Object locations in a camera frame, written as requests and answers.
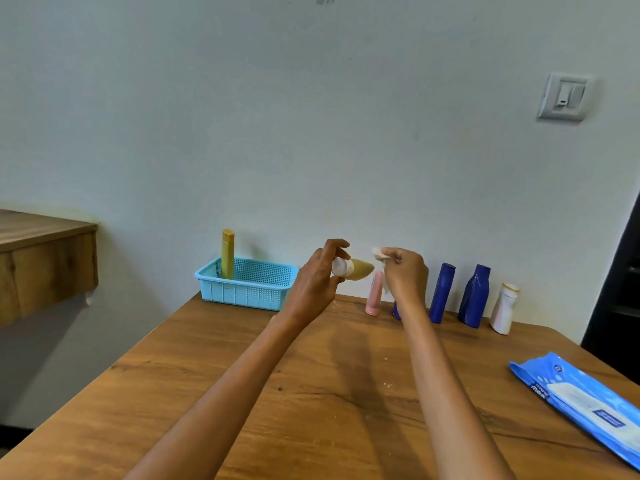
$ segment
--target yellow bottle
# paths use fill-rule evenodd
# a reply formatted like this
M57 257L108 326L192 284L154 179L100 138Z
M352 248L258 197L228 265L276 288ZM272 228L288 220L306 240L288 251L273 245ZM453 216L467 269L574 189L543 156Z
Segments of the yellow bottle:
M236 233L229 229L222 229L222 263L220 264L221 278L234 279L234 243Z
M358 281L366 278L374 270L371 263L361 261L359 259L342 259L333 260L332 273L340 276L345 280Z

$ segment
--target wood grain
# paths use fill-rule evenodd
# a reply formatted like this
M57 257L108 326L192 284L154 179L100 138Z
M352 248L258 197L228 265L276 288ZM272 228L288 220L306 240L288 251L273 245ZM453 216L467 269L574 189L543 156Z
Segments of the wood grain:
M0 328L96 286L95 232L0 253Z
M119 479L217 380L271 314L199 296L151 332L17 448L0 479ZM638 473L508 370L555 351L636 406L640 387L549 328L507 337L446 314L440 338L520 480ZM336 300L269 379L218 478L435 479L402 323L385 305Z
M0 252L95 231L96 224L0 209Z

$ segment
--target wet wipes package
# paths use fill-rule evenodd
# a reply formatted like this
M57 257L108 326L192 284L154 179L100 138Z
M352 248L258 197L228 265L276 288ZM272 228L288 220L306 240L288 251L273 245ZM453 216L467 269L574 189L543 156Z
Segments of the wet wipes package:
M509 366L542 399L640 470L640 410L633 404L553 353Z

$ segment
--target person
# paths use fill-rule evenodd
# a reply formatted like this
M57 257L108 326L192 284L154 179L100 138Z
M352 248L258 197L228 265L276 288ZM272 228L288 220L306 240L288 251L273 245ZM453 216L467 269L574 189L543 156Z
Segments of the person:
M128 473L125 480L209 480L236 441L272 371L344 281L331 276L349 243L329 239L300 269L282 310L244 354ZM513 480L436 336L424 304L429 270L420 254L383 248L385 275L409 343L420 407L441 480Z

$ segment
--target hand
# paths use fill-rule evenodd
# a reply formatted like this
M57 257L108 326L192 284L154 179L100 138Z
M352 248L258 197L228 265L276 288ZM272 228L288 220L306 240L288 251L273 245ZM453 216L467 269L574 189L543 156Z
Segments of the hand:
M398 306L420 304L424 307L429 268L422 256L400 248L382 248L382 254L392 258L385 265L385 277Z
M350 259L351 256L341 249L348 247L349 243L343 239L328 239L323 249L317 249L298 272L279 315L304 328L324 312L335 298L338 284L344 281L339 276L331 276L333 259Z

